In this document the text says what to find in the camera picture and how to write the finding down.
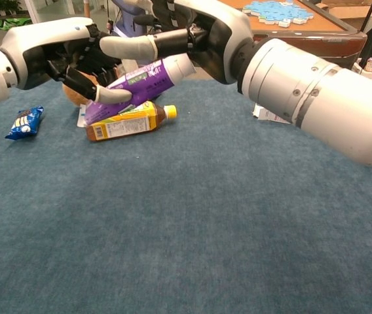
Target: purple tube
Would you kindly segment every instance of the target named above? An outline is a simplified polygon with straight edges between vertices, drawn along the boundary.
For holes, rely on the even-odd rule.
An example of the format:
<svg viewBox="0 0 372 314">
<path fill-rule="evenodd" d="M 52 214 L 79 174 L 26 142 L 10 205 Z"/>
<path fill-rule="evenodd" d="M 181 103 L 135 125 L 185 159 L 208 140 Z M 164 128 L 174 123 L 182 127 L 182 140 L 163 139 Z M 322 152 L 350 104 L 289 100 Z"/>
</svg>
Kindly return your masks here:
<svg viewBox="0 0 372 314">
<path fill-rule="evenodd" d="M 113 105 L 90 102 L 86 108 L 86 123 L 91 125 L 124 111 L 129 111 L 178 84 L 194 71 L 189 57 L 186 54 L 180 54 L 158 60 L 127 73 L 107 88 L 129 90 L 132 93 L 131 100 Z"/>
</svg>

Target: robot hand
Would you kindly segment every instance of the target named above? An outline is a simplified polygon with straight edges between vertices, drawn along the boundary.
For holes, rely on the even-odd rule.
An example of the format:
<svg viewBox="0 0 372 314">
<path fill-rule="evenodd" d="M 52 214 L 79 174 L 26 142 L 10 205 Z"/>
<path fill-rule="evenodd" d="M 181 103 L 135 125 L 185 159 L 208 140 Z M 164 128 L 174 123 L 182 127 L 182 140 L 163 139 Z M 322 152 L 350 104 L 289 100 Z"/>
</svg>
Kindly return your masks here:
<svg viewBox="0 0 372 314">
<path fill-rule="evenodd" d="M 174 30 L 103 38 L 106 54 L 153 60 L 187 52 L 219 82 L 237 82 L 258 105 L 372 166 L 372 80 L 279 39 L 254 42 L 247 16 L 216 0 L 125 1 Z"/>
<path fill-rule="evenodd" d="M 90 18 L 68 18 L 14 27 L 7 31 L 0 46 L 0 101 L 10 88 L 29 90 L 54 79 L 85 98 L 102 103 L 128 101 L 127 90 L 108 90 L 116 80 L 118 58 L 104 54 L 99 41 L 107 34 L 98 30 Z M 95 86 L 80 72 L 94 75 Z"/>
</svg>

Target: blue carpet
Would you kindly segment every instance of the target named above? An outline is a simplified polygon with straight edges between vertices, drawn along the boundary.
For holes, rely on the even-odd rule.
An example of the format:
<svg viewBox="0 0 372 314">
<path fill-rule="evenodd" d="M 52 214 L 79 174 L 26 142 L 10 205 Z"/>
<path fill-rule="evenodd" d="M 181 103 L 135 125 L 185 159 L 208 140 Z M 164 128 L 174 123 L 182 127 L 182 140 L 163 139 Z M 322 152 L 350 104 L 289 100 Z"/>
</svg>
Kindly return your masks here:
<svg viewBox="0 0 372 314">
<path fill-rule="evenodd" d="M 0 103 L 0 313 L 372 313 L 372 168 L 235 91 L 182 82 L 176 121 L 97 143 L 56 82 Z"/>
</svg>

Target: snack package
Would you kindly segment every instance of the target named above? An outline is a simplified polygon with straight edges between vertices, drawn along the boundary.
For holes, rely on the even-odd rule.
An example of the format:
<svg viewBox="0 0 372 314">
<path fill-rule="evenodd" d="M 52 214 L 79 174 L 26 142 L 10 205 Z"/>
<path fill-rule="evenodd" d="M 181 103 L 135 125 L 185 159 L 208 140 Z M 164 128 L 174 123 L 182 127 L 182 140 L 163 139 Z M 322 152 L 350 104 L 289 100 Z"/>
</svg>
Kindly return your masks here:
<svg viewBox="0 0 372 314">
<path fill-rule="evenodd" d="M 42 113 L 43 107 L 34 107 L 19 111 L 10 133 L 5 138 L 16 140 L 36 135 Z"/>
</svg>

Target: table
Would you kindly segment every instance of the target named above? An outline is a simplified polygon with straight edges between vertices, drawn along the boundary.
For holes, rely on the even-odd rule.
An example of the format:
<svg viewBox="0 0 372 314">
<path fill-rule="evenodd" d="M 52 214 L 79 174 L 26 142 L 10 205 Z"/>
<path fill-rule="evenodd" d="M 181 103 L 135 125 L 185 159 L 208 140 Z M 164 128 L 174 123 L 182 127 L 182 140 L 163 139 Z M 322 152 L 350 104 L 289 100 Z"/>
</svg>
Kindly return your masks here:
<svg viewBox="0 0 372 314">
<path fill-rule="evenodd" d="M 252 0 L 220 1 L 239 10 L 252 2 Z M 359 32 L 309 1 L 294 0 L 294 3 L 308 12 L 314 13 L 314 18 L 308 20 L 306 24 L 291 23 L 288 28 L 282 28 L 276 24 L 261 23 L 258 17 L 249 16 L 254 39 L 259 41 L 264 37 L 276 37 L 341 67 L 351 69 L 366 43 L 366 34 Z"/>
</svg>

